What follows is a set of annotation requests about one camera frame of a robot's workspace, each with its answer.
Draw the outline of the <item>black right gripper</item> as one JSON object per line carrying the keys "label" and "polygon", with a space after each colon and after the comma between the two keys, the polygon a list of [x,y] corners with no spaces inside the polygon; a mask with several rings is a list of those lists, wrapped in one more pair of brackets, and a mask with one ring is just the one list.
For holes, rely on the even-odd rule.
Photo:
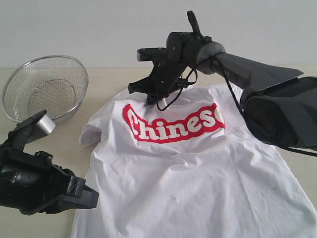
{"label": "black right gripper", "polygon": [[166,52],[154,63],[150,76],[128,84],[129,94],[147,94],[146,103],[153,105],[183,87],[180,77],[186,67],[197,62],[198,35],[172,32],[166,41]]}

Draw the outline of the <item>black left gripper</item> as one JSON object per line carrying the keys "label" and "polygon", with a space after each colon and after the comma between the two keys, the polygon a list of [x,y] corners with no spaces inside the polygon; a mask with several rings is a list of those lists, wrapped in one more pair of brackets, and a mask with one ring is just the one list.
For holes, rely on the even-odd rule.
{"label": "black left gripper", "polygon": [[0,204],[24,215],[96,208],[99,193],[85,182],[54,165],[44,151],[30,155],[11,147],[0,150]]}

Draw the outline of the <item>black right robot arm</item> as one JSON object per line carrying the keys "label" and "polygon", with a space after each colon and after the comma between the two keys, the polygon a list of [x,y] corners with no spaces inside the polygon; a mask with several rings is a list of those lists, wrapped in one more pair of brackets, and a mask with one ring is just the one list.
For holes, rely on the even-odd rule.
{"label": "black right robot arm", "polygon": [[228,87],[242,90],[234,102],[247,128],[259,141],[306,154],[317,148],[317,79],[294,68],[272,66],[225,51],[222,44],[204,36],[194,12],[187,17],[191,32],[172,32],[164,48],[141,48],[138,61],[154,65],[149,76],[130,83],[129,93],[147,95],[148,104],[157,104],[189,85],[182,78],[192,73],[217,73]]}

